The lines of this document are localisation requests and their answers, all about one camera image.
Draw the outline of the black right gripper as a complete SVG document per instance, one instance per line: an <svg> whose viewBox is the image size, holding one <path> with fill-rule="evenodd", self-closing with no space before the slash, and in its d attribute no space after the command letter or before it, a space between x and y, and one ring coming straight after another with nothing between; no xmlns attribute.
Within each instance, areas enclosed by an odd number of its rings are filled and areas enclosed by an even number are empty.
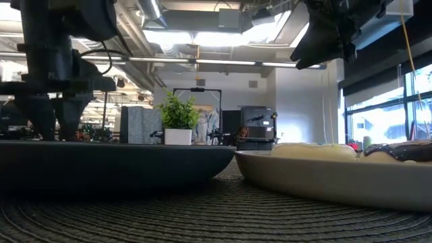
<svg viewBox="0 0 432 243"><path fill-rule="evenodd" d="M290 59L299 70L344 59L356 59L353 43L361 28L373 18L382 18L394 0L304 0L309 27Z"/></svg>

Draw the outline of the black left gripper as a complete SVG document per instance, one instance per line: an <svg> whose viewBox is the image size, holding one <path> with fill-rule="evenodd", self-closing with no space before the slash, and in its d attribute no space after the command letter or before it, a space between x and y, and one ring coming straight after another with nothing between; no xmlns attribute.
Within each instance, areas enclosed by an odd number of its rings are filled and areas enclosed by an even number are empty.
<svg viewBox="0 0 432 243"><path fill-rule="evenodd" d="M75 140L80 118L94 92L115 91L115 81L70 44L48 47L20 43L17 49L17 54L25 55L28 72L20 81L0 82L0 95L15 96L16 106L43 140L54 140L56 118L61 140ZM52 104L48 96L42 96L51 93L59 93L61 98L53 99Z"/></svg>

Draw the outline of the chocolate frosted donut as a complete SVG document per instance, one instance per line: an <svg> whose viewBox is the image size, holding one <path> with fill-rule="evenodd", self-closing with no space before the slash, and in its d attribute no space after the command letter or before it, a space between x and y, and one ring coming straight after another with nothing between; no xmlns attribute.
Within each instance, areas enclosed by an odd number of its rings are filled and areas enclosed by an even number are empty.
<svg viewBox="0 0 432 243"><path fill-rule="evenodd" d="M432 140L409 140L393 144L372 144L359 157L363 162L432 164Z"/></svg>

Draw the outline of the dark round plate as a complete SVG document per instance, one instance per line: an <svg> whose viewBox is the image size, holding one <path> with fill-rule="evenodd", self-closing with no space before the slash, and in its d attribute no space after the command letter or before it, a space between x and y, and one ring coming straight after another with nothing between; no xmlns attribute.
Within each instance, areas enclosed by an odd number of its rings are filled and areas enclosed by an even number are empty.
<svg viewBox="0 0 432 243"><path fill-rule="evenodd" d="M47 194L149 192L205 182L233 146L0 141L0 191Z"/></svg>

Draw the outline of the grey partition panel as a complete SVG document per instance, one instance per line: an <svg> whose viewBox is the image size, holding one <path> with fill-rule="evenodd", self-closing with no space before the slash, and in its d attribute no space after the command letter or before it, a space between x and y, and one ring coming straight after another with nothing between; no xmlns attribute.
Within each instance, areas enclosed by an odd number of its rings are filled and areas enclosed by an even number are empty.
<svg viewBox="0 0 432 243"><path fill-rule="evenodd" d="M161 112L144 107L122 107L119 141L128 144L160 144Z"/></svg>

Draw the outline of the long ceiling light strip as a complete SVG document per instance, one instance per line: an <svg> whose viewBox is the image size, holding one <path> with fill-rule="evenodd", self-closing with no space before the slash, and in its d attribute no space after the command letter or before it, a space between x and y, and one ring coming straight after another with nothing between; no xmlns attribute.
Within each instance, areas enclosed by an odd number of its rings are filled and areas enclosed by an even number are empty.
<svg viewBox="0 0 432 243"><path fill-rule="evenodd" d="M296 63L270 62L270 61L236 61L221 59L176 59L163 57L112 57L112 61L133 61L149 63L176 63L176 64L215 64L215 65L241 65L265 68L296 68Z"/></svg>

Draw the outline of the black cabinet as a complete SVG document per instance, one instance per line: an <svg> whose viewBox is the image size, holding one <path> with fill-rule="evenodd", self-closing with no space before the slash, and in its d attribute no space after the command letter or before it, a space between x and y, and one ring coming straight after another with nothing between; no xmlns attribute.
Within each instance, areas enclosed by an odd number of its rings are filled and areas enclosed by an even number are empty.
<svg viewBox="0 0 432 243"><path fill-rule="evenodd" d="M277 113L267 107L242 107L239 151L270 151L277 143Z"/></svg>

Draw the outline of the green artificial plant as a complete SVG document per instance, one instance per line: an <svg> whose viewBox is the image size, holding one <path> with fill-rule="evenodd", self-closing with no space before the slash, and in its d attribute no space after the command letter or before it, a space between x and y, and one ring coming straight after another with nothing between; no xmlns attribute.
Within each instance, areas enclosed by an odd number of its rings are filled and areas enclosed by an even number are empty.
<svg viewBox="0 0 432 243"><path fill-rule="evenodd" d="M183 102L168 92L163 102L157 105L161 112L161 121L165 129L192 130L198 123L199 114L194 108L195 98Z"/></svg>

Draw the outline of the white square plant pot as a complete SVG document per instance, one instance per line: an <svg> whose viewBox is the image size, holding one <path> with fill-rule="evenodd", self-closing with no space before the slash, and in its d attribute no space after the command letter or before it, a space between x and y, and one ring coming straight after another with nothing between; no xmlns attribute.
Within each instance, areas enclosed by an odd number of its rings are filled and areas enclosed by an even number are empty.
<svg viewBox="0 0 432 243"><path fill-rule="evenodd" d="M165 145L191 145L192 130L187 129L165 129L164 131Z"/></svg>

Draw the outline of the cream round plate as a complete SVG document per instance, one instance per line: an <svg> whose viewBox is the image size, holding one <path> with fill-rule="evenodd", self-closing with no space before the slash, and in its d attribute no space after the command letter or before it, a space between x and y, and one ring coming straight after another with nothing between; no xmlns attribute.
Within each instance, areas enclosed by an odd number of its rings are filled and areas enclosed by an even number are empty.
<svg viewBox="0 0 432 243"><path fill-rule="evenodd" d="M432 165L273 157L238 151L241 174L262 188L333 203L432 212Z"/></svg>

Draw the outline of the white hanging coats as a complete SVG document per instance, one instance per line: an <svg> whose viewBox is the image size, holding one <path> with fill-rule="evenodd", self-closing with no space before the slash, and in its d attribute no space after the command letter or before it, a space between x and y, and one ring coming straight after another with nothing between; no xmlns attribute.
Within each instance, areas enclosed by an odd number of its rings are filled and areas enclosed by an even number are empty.
<svg viewBox="0 0 432 243"><path fill-rule="evenodd" d="M209 136L219 127L219 114L217 111L206 111L198 109L199 119L192 131L192 141L194 144L213 145L213 139Z"/></svg>

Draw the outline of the grey woven round placemat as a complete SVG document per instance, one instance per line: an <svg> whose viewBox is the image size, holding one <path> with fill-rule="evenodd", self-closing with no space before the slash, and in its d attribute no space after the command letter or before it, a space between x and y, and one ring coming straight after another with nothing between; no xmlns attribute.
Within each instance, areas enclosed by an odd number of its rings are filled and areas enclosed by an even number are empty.
<svg viewBox="0 0 432 243"><path fill-rule="evenodd" d="M432 243L432 213L280 194L249 184L231 163L205 184L140 198L2 198L8 242Z"/></svg>

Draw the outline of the black window frame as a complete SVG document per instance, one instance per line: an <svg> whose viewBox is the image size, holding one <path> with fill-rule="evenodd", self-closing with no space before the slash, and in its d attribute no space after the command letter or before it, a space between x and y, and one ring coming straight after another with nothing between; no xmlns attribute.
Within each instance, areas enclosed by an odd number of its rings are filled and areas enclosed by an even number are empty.
<svg viewBox="0 0 432 243"><path fill-rule="evenodd" d="M432 63L391 78L343 89L344 140L360 149L379 143L432 139Z"/></svg>

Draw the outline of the black frame stand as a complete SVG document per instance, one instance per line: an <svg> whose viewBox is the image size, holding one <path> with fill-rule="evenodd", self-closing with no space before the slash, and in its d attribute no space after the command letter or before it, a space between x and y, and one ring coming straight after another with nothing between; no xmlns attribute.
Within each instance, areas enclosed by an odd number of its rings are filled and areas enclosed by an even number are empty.
<svg viewBox="0 0 432 243"><path fill-rule="evenodd" d="M218 141L218 145L222 145L223 144L223 122L222 122L222 118L223 118L223 110L222 110L222 103L221 103L221 99L222 99L222 90L221 89L208 89L208 88L199 88L199 87L194 87L194 88L174 88L173 89L173 94L175 94L178 90L183 90L183 91L190 91L190 92L218 92L219 93L219 127L217 129L214 129L210 134L207 134L207 136L211 139L214 140L215 138Z"/></svg>

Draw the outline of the silver ventilation duct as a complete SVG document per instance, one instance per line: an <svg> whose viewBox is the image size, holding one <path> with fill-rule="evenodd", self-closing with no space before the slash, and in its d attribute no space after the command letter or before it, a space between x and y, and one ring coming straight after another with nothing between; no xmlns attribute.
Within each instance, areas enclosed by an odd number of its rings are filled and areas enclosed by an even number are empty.
<svg viewBox="0 0 432 243"><path fill-rule="evenodd" d="M137 55L154 57L155 52L144 35L144 25L155 24L158 28L167 28L159 0L117 0L115 11L118 24L139 49Z"/></svg>

